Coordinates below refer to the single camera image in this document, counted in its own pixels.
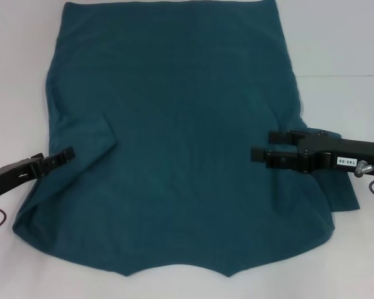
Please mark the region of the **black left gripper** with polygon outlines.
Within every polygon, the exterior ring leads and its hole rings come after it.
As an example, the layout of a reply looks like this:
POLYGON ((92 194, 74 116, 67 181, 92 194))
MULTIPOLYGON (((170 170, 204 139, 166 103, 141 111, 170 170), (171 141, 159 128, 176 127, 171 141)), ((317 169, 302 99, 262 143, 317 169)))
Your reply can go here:
POLYGON ((42 153, 39 153, 31 158, 1 167, 0 196, 28 181, 47 176, 74 158, 74 149, 69 147, 52 156, 44 157, 42 153))

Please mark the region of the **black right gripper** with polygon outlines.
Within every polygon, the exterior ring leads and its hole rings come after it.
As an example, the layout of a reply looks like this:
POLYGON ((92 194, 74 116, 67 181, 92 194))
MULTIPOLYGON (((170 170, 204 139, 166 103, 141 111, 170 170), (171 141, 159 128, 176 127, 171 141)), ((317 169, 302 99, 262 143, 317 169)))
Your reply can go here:
MULTIPOLYGON (((374 142, 290 130, 270 131, 269 143, 297 145, 298 154, 308 160, 310 173, 321 169, 353 173, 361 161, 374 166, 374 142)), ((251 148, 251 161, 264 163, 266 168, 298 170, 298 154, 251 148)))

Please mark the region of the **teal blue shirt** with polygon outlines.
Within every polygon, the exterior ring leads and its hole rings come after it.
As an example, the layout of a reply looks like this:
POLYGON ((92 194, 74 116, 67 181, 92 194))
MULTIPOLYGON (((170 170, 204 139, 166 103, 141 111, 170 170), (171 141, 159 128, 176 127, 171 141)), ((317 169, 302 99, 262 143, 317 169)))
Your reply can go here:
POLYGON ((275 0, 64 5, 46 79, 49 152, 14 233, 131 275, 186 264, 227 277, 322 245, 359 204, 338 171, 253 163, 307 129, 275 0))

